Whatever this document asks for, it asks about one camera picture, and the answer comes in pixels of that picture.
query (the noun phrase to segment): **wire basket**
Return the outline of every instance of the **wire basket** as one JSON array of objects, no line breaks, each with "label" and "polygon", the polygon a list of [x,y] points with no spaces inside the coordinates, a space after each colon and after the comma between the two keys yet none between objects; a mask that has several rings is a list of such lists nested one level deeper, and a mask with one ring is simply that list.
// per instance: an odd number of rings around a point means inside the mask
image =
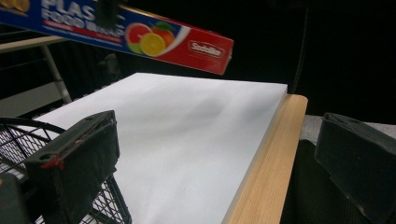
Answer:
[{"label": "wire basket", "polygon": [[[0,174],[23,179],[23,161],[63,132],[62,128],[36,120],[0,118]],[[43,217],[35,223],[44,223]],[[113,175],[102,184],[92,210],[80,223],[132,223]]]}]

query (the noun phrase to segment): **brand logo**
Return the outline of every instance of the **brand logo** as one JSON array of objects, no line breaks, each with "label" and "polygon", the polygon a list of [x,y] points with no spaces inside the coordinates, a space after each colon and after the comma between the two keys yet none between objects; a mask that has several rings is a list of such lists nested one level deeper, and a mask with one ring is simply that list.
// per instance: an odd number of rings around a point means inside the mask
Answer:
[{"label": "brand logo", "polygon": [[26,16],[25,12],[27,12],[29,8],[29,0],[0,0],[0,9],[18,15]]},{"label": "brand logo", "polygon": [[189,47],[190,50],[194,52],[210,55],[216,58],[221,58],[224,54],[224,49],[205,42],[190,41]]}]

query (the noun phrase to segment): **dark background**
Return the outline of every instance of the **dark background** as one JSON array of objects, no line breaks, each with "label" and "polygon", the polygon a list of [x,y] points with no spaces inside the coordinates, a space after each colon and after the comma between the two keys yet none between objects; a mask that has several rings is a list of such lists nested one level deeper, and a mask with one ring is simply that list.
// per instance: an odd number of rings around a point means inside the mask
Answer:
[{"label": "dark background", "polygon": [[[233,39],[233,58],[225,74],[213,75],[71,41],[51,45],[73,100],[134,72],[154,72],[285,83],[289,93],[308,98],[306,114],[322,116],[332,112],[363,121],[396,124],[396,10],[390,1],[335,1],[330,5],[286,0],[134,0],[130,5]],[[1,34],[10,29],[2,26]],[[305,55],[301,61],[304,29]],[[0,40],[7,42],[9,38],[1,35]],[[117,56],[119,76],[110,76],[99,65],[111,53]],[[39,75],[46,74],[42,62],[8,68],[26,57],[37,60],[40,54],[39,49],[29,49],[1,55],[0,83],[10,86],[8,91],[1,90],[2,98],[10,95],[9,91],[23,89],[20,85],[32,79],[32,71],[36,83],[38,79],[42,79],[41,83],[48,81],[48,77]],[[304,62],[301,73],[297,72],[299,61]]]}]

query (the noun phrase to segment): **white paper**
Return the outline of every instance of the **white paper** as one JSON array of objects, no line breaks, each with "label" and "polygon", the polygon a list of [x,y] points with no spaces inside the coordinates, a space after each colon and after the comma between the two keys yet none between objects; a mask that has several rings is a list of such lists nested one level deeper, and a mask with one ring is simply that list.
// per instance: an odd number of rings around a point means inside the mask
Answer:
[{"label": "white paper", "polygon": [[37,120],[115,110],[115,178],[134,224],[221,223],[286,85],[134,74]]}]

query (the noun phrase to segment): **plastic food wrap box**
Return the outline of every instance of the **plastic food wrap box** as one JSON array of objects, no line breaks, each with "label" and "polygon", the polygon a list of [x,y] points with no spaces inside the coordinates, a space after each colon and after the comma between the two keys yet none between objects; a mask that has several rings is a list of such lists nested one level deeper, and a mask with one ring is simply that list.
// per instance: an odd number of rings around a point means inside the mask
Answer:
[{"label": "plastic food wrap box", "polygon": [[223,75],[233,40],[120,6],[114,29],[95,23],[93,0],[0,1],[0,23]]}]

